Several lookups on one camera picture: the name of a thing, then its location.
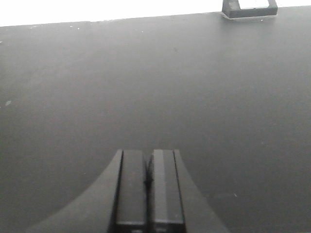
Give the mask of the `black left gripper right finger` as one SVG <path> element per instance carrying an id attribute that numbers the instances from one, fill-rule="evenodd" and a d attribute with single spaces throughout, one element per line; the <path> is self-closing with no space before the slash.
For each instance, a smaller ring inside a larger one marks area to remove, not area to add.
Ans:
<path id="1" fill-rule="evenodd" d="M 178 150 L 154 150 L 150 171 L 150 232 L 229 232 L 191 179 Z"/>

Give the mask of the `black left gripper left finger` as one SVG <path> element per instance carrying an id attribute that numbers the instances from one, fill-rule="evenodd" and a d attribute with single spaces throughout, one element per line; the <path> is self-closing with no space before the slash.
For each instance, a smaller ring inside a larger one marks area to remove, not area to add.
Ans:
<path id="1" fill-rule="evenodd" d="M 146 167 L 140 150 L 117 150 L 102 174 L 57 213 L 28 233 L 144 233 Z"/>

